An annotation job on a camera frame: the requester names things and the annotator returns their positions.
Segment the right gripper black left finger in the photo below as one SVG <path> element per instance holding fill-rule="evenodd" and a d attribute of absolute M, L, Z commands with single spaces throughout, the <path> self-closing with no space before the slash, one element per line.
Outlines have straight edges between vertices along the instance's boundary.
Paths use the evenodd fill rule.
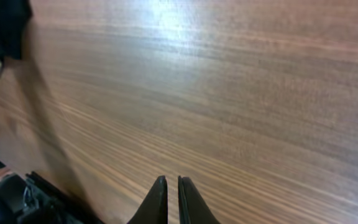
<path fill-rule="evenodd" d="M 168 187 L 164 175 L 158 176 L 128 224 L 167 224 Z"/>

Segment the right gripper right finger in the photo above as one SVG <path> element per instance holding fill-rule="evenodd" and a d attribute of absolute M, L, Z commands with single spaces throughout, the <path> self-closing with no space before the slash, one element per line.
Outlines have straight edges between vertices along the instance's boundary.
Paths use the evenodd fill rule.
<path fill-rule="evenodd" d="M 180 224 L 219 224 L 189 177 L 178 176 Z"/>

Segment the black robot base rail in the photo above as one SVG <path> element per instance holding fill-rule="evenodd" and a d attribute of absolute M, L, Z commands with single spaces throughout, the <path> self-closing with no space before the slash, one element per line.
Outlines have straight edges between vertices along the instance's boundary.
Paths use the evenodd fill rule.
<path fill-rule="evenodd" d="M 23 179 L 0 161 L 0 223 L 101 223 L 93 211 L 35 172 Z"/>

